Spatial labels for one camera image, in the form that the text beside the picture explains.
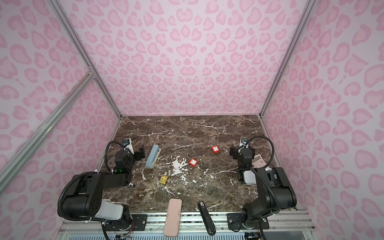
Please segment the brass padlock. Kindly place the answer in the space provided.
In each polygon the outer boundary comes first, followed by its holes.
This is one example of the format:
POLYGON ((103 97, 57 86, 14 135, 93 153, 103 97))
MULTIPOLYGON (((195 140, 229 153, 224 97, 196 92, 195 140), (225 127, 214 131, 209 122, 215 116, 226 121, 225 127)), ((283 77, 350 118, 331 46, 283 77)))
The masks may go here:
POLYGON ((168 178, 169 178, 168 173, 165 171, 159 170, 159 171, 157 171, 157 174, 160 177, 159 182, 161 184, 165 185, 168 181, 168 178))

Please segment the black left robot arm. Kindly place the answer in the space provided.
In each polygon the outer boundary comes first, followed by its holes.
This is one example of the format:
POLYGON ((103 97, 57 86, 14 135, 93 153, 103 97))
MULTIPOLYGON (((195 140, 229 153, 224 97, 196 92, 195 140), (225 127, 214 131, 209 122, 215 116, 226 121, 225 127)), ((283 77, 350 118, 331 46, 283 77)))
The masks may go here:
POLYGON ((145 150, 115 154, 113 172, 85 172, 75 175, 58 199, 58 215, 70 221, 97 221, 127 228, 132 223, 129 208, 103 200, 104 190, 126 187, 131 183, 133 168, 145 158, 145 150))

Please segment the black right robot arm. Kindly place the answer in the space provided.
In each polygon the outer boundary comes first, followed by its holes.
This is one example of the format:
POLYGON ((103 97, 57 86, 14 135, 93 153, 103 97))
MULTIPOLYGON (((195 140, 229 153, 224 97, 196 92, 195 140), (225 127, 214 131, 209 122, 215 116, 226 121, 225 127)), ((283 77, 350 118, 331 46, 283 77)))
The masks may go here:
POLYGON ((248 228, 263 222, 281 210, 294 208, 297 196, 281 167, 253 167, 254 151, 247 147, 230 147, 230 156, 238 162, 238 181, 257 187, 255 200, 242 208, 242 224, 248 228))

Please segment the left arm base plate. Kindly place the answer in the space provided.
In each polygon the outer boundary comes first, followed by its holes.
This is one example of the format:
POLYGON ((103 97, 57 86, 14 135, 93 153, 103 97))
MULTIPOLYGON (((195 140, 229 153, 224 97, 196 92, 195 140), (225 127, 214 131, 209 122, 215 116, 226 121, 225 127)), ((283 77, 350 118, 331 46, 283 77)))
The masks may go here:
POLYGON ((147 224, 147 215, 123 215, 120 220, 107 221, 107 232, 129 232, 129 231, 144 231, 147 224))

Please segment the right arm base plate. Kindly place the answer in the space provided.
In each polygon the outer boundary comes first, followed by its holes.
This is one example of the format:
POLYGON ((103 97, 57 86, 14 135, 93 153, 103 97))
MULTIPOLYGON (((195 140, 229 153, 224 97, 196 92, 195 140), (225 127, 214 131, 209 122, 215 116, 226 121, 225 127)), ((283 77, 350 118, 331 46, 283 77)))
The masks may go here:
POLYGON ((246 225, 245 220, 243 219, 243 215, 241 213, 228 213, 227 216, 227 223, 228 228, 231 231, 239 232, 240 230, 259 230, 260 221, 257 220, 255 223, 251 225, 246 225))

